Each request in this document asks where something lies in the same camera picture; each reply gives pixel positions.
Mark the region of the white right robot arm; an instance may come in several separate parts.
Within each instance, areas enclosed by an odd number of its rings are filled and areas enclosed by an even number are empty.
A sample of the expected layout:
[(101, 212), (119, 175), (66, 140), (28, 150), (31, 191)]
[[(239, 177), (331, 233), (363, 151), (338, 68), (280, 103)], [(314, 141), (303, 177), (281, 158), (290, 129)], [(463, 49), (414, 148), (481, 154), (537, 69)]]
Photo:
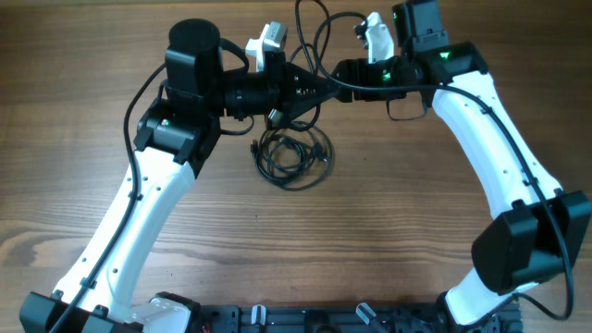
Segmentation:
[(439, 328), (491, 329), (503, 307), (556, 276), (564, 277), (573, 302), (590, 202), (580, 191), (564, 191), (539, 163), (477, 48), (450, 42), (437, 2), (407, 1), (393, 7), (392, 17), (387, 27), (377, 13), (360, 16), (355, 34), (368, 57), (341, 61), (333, 81), (347, 101), (390, 103), (420, 93), (461, 145), (492, 218), (472, 244), (471, 271), (439, 298)]

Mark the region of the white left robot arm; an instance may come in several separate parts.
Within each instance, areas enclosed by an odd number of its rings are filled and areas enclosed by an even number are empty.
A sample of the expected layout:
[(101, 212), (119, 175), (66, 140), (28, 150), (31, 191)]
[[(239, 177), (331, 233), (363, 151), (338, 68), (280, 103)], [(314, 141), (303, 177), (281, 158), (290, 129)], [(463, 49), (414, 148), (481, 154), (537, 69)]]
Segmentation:
[(240, 48), (205, 19), (176, 23), (168, 40), (166, 78), (137, 130), (124, 134), (126, 177), (52, 294), (32, 293), (22, 304), (27, 332), (197, 330), (197, 302), (170, 293), (140, 306), (131, 299), (158, 234), (222, 135), (221, 118), (263, 115), (270, 127), (285, 128), (338, 92), (289, 63), (280, 43), (257, 39)]

